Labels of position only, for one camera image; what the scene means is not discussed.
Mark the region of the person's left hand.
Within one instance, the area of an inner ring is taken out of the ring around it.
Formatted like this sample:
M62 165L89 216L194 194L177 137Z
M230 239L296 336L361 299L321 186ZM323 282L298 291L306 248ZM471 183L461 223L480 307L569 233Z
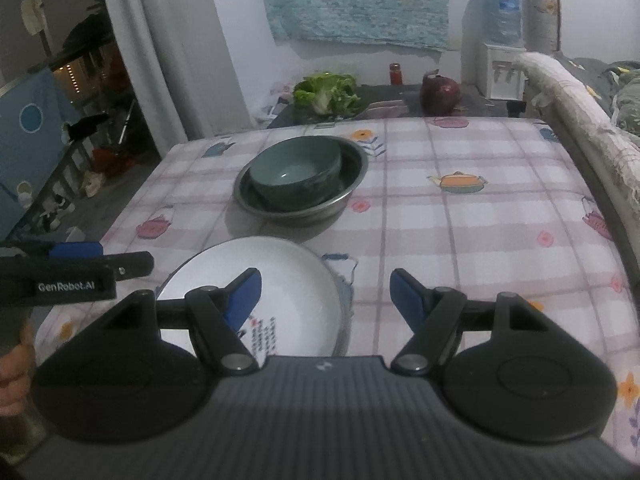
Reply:
M20 343L0 361L2 417L16 416L25 411L35 362L34 331L32 323L27 321L21 331Z

